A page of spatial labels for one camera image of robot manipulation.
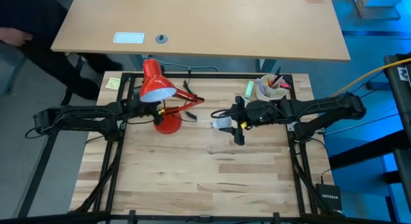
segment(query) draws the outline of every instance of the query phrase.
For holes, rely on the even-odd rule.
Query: red object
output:
[[[287,83],[280,83],[280,88],[291,90],[291,87]]]
[[[143,69],[144,83],[140,90],[140,100],[142,102],[157,102],[172,96],[190,102],[182,107],[165,108],[165,111],[162,113],[164,121],[158,126],[154,125],[158,132],[172,134],[181,126],[180,111],[203,103],[204,99],[176,88],[173,82],[161,74],[160,65],[156,60],[149,59],[144,61]]]
[[[180,112],[164,115],[164,121],[160,125],[154,125],[154,128],[161,134],[173,134],[181,127]]]

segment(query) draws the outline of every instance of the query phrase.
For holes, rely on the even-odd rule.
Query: netgear logo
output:
[[[323,198],[338,199],[338,197],[337,197],[337,196],[334,196],[334,195],[329,195],[329,194],[323,194],[323,195],[322,195],[322,197],[323,197]]]

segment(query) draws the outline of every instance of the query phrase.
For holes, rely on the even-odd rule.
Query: green marker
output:
[[[247,86],[247,90],[245,91],[245,95],[244,95],[244,99],[245,99],[246,101],[249,101],[249,100],[250,100],[253,86],[254,86],[254,82],[250,80],[250,81],[249,81],[249,85]]]

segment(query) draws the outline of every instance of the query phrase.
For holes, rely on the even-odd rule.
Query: yellow cable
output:
[[[336,95],[340,94],[341,92],[347,90],[348,88],[350,88],[351,86],[353,86],[355,83],[358,83],[360,80],[364,79],[365,77],[367,77],[367,76],[369,76],[369,75],[371,75],[371,74],[374,74],[374,73],[377,73],[378,71],[382,71],[382,70],[387,69],[387,68],[389,68],[389,67],[394,67],[394,66],[396,66],[396,65],[404,64],[404,63],[410,62],[410,61],[411,61],[411,58],[407,58],[407,59],[405,59],[405,60],[397,61],[397,62],[394,62],[394,63],[391,63],[391,64],[384,65],[384,66],[379,67],[379,68],[377,68],[377,69],[374,69],[374,70],[372,70],[371,72],[369,72],[369,73],[367,73],[367,74],[359,77],[359,78],[356,79],[355,81],[349,83],[347,86],[343,87],[342,89],[338,90],[338,91],[337,91],[336,93],[334,93],[332,96],[336,96]]]

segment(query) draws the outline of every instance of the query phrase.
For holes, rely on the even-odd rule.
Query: wooden desk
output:
[[[120,76],[119,72],[106,73],[103,85],[110,77]],[[308,75],[294,74],[293,78],[297,98],[313,99]],[[170,80],[182,89],[184,79]],[[246,131],[245,146],[235,145],[233,136],[209,127],[213,120],[210,113],[230,108],[234,97],[244,94],[247,84],[245,79],[192,78],[190,89],[205,98],[204,103],[190,110],[198,122],[183,122],[172,135],[158,133],[151,123],[128,125],[113,213],[128,214],[131,209],[147,215],[272,216],[279,212],[282,217],[298,217],[285,125]],[[102,88],[98,104],[115,101],[117,93]],[[256,99],[254,92],[251,99]],[[166,103],[174,106],[183,101],[168,99]],[[99,135],[90,133],[89,139]],[[315,138],[323,141],[322,136]],[[98,139],[85,147],[71,209],[79,207],[98,183],[105,143]],[[320,174],[329,169],[326,150],[312,141],[307,143],[307,152],[313,183],[319,183]],[[333,183],[330,172],[324,174],[324,180]],[[303,183],[302,190],[309,212]]]
[[[117,32],[144,43],[115,44]],[[74,0],[52,49],[350,60],[331,0]]]

